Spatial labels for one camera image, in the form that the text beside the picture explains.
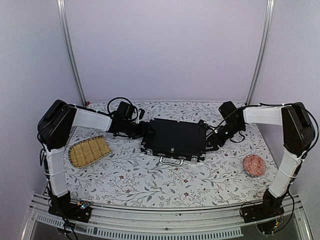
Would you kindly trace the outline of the black poker set case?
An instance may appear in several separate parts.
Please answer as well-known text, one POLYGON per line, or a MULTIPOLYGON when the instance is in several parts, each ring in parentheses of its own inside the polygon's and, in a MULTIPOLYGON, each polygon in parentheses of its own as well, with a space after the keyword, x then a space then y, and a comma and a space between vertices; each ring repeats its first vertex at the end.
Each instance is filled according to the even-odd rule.
POLYGON ((140 144, 142 153, 197 163, 205 160, 206 129, 194 122, 154 118, 140 144))

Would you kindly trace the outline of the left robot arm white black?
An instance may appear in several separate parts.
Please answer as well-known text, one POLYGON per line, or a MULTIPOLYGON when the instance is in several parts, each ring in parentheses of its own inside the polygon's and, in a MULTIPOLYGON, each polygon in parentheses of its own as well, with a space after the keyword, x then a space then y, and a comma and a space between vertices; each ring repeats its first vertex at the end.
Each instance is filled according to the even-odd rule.
POLYGON ((144 110, 123 97, 120 100, 116 110, 98 111, 57 99, 37 124, 40 163, 51 193, 59 198, 54 207, 63 217, 70 217, 75 211, 74 205, 63 197, 70 194, 65 175, 65 151, 76 130, 93 129, 129 139, 143 138, 151 132, 150 123, 142 120, 144 110))

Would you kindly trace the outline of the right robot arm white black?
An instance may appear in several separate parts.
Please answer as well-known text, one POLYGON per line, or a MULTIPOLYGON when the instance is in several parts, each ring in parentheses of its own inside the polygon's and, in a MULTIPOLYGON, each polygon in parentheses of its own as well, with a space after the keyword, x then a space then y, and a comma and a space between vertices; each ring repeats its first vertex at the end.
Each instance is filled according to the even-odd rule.
POLYGON ((200 124, 209 132, 205 136, 207 151, 217 151, 235 134, 245 131, 249 124, 282 127, 283 157, 273 182, 266 190, 266 195, 271 198, 258 208, 262 218, 269 218, 278 210, 278 203, 274 199, 287 194, 302 162, 316 145, 320 135, 319 125, 302 102, 236 107, 232 101, 228 101, 218 110, 223 119, 217 126, 213 127, 207 122, 200 124))

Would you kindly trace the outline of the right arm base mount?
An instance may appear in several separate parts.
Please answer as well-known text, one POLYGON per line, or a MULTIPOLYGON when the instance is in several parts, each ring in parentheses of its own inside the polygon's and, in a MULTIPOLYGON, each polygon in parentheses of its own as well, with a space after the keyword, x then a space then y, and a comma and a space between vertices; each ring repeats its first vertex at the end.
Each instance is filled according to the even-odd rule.
POLYGON ((272 220, 256 223, 257 230, 263 235, 272 235, 276 232, 285 213, 282 204, 269 206, 268 203, 245 202, 239 209, 239 214, 245 223, 253 223, 272 218, 272 220))

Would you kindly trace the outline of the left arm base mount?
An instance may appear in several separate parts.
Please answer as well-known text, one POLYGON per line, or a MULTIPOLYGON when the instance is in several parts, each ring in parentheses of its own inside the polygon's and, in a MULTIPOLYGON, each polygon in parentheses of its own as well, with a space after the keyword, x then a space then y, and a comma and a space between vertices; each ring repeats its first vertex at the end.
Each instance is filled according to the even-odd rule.
POLYGON ((48 213, 67 220, 88 223, 92 213, 90 205, 87 201, 72 203, 68 199, 52 199, 48 213))

